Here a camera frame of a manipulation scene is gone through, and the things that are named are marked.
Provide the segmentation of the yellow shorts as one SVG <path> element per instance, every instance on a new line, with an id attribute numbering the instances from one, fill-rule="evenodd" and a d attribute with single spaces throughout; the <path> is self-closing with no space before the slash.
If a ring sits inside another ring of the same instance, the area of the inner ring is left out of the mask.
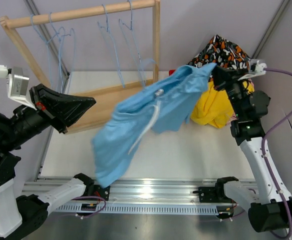
<path id="1" fill-rule="evenodd" d="M 226 91 L 216 91 L 212 79 L 208 83 L 208 90 L 197 101 L 190 118 L 199 125 L 211 125 L 217 129 L 237 119 Z"/>

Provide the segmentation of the light blue wire hanger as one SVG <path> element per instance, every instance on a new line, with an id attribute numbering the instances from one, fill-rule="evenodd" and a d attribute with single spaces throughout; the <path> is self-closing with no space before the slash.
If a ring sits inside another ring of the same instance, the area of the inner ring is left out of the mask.
<path id="1" fill-rule="evenodd" d="M 39 38 L 44 43 L 45 48 L 46 48 L 49 83 L 51 84 L 51 87 L 53 88 L 53 90 L 55 90 L 59 93 L 63 93 L 64 92 L 64 83 L 65 83 L 65 80 L 67 80 L 68 73 L 66 73 L 66 75 L 64 75 L 64 73 L 63 73 L 61 56 L 59 55 L 60 51 L 57 50 L 56 63 L 58 65 L 58 67 L 57 67 L 58 76 L 53 77 L 53 71 L 55 69 L 52 66 L 52 57 L 54 57 L 54 56 L 51 56 L 51 55 L 54 54 L 53 53 L 54 38 L 57 38 L 58 40 L 60 40 L 60 44 L 61 44 L 64 37 L 60 36 L 59 31 L 55 31 L 53 36 L 51 36 L 49 34 L 49 32 L 48 32 L 48 34 L 46 34 L 44 32 L 45 29 L 42 29 L 40 24 L 34 24 L 33 17 L 35 17 L 35 16 L 36 16 L 35 14 L 30 15 L 30 22 L 31 22 L 31 26 L 32 26 L 33 30 L 38 34 Z"/>

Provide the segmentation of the light blue shorts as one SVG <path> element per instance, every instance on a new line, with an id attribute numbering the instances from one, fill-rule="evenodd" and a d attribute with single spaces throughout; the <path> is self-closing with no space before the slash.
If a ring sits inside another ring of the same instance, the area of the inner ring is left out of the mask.
<path id="1" fill-rule="evenodd" d="M 126 172 L 149 130 L 176 132 L 189 122 L 197 101 L 208 90 L 215 67 L 214 63 L 200 68 L 183 65 L 115 106 L 111 119 L 91 140 L 95 177 L 102 187 Z"/>

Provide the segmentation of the blue hanger of camouflage shorts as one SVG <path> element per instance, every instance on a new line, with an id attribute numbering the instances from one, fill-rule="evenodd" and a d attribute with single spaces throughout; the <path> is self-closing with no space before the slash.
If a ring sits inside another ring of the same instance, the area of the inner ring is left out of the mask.
<path id="1" fill-rule="evenodd" d="M 54 40 L 58 41 L 58 50 L 57 50 L 57 62 L 58 62 L 58 83 L 56 84 L 56 90 L 59 90 L 61 93 L 65 93 L 68 83 L 71 81 L 71 72 L 73 71 L 74 61 L 76 58 L 76 32 L 73 28 L 65 28 L 61 25 L 56 29 L 52 21 L 52 12 L 49 13 L 49 23 L 54 31 L 54 35 L 48 41 L 49 43 L 54 43 Z M 73 53 L 72 53 L 72 62 L 69 66 L 66 65 L 64 61 L 64 52 L 66 50 L 65 43 L 73 42 Z"/>

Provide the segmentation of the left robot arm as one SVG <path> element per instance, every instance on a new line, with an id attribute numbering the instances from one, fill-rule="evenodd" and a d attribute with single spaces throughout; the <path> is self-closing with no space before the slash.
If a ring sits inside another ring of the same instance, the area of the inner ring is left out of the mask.
<path id="1" fill-rule="evenodd" d="M 39 84 L 29 91 L 30 105 L 21 105 L 11 118 L 0 113 L 0 239 L 20 240 L 37 230 L 51 212 L 70 200 L 94 195 L 94 181 L 83 173 L 47 193 L 15 196 L 15 167 L 21 158 L 13 154 L 49 127 L 60 133 L 76 123 L 96 100 L 56 92 Z"/>

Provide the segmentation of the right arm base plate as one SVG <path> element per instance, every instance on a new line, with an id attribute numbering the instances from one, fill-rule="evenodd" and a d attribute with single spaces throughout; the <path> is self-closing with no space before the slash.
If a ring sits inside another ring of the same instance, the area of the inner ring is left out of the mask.
<path id="1" fill-rule="evenodd" d="M 201 203 L 235 203 L 225 195 L 222 187 L 201 186 L 192 193 L 199 197 Z"/>

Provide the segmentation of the blue hanger of yellow shorts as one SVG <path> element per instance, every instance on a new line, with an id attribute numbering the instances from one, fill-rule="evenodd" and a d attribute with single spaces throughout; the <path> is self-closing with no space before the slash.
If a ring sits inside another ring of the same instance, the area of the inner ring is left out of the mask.
<path id="1" fill-rule="evenodd" d="M 98 25 L 99 31 L 104 39 L 104 42 L 107 46 L 107 49 L 110 52 L 111 59 L 112 59 L 113 63 L 115 64 L 116 72 L 117 72 L 117 75 L 118 75 L 119 80 L 121 82 L 121 85 L 122 85 L 122 87 L 125 87 L 124 79 L 123 79 L 123 76 L 121 73 L 119 58 L 118 58 L 118 54 L 117 54 L 115 39 L 113 38 L 113 35 L 111 33 L 111 28 L 109 25 L 108 12 L 106 10 L 105 5 L 102 4 L 102 7 L 103 7 L 104 14 L 106 17 L 106 25 L 105 26 L 101 25 L 101 23 L 99 21 L 97 22 L 97 25 Z"/>

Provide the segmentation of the blue hanger of pink shorts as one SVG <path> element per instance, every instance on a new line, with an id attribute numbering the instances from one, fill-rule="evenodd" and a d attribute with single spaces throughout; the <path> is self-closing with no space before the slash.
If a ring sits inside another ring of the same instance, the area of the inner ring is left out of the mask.
<path id="1" fill-rule="evenodd" d="M 128 47 L 130 56 L 133 59 L 135 67 L 137 68 L 138 77 L 139 77 L 141 86 L 144 88 L 146 86 L 146 78 L 144 74 L 144 67 L 142 65 L 143 60 L 139 51 L 138 43 L 137 43 L 136 36 L 134 33 L 134 28 L 133 28 L 132 2 L 130 0 L 128 0 L 127 2 L 129 3 L 129 8 L 130 8 L 130 24 L 127 25 L 121 18 L 118 20 L 118 24 L 123 34 L 126 45 Z"/>

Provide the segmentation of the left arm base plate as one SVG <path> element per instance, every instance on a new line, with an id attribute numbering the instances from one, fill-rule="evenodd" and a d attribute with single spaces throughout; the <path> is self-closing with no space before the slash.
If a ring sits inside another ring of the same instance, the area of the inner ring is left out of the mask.
<path id="1" fill-rule="evenodd" d="M 88 190 L 84 193 L 84 196 L 102 197 L 103 199 L 108 201 L 110 195 L 110 188 L 111 188 L 110 186 L 102 188 L 99 184 L 95 184 L 88 188 Z"/>

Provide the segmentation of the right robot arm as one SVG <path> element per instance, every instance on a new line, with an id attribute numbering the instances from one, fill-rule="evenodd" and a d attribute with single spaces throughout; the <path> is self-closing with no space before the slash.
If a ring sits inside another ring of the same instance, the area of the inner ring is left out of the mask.
<path id="1" fill-rule="evenodd" d="M 216 66 L 212 71 L 215 89 L 226 91 L 237 117 L 231 122 L 231 134 L 248 160 L 258 187 L 254 194 L 234 177 L 219 178 L 214 196 L 220 202 L 231 199 L 239 204 L 256 232 L 287 229 L 288 239 L 292 234 L 292 194 L 274 165 L 266 141 L 269 132 L 263 130 L 260 120 L 268 113 L 270 97 L 260 90 L 249 92 L 243 85 L 268 70 L 265 64 L 255 63 L 249 70 Z"/>

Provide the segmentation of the camouflage orange black shorts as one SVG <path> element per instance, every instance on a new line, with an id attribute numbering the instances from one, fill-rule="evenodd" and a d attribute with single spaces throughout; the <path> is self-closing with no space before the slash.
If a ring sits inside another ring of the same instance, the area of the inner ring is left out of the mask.
<path id="1" fill-rule="evenodd" d="M 205 64 L 216 63 L 226 69 L 247 69 L 249 55 L 237 44 L 215 34 L 204 49 L 188 65 L 200 68 Z"/>

